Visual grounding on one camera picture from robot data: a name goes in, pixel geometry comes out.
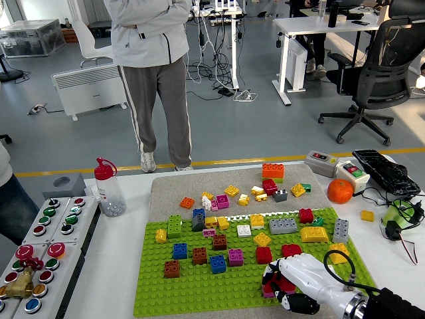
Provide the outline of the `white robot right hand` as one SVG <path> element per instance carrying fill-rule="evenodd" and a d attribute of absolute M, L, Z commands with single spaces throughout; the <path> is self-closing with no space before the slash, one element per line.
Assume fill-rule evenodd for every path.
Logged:
<path fill-rule="evenodd" d="M 367 298 L 354 288 L 348 290 L 334 272 L 310 254 L 302 253 L 280 258 L 266 267 L 262 283 L 270 282 L 274 275 L 282 275 L 301 292 L 288 294 L 272 283 L 278 302 L 289 311 L 313 315 L 321 304 L 327 304 L 340 318 L 364 318 Z"/>

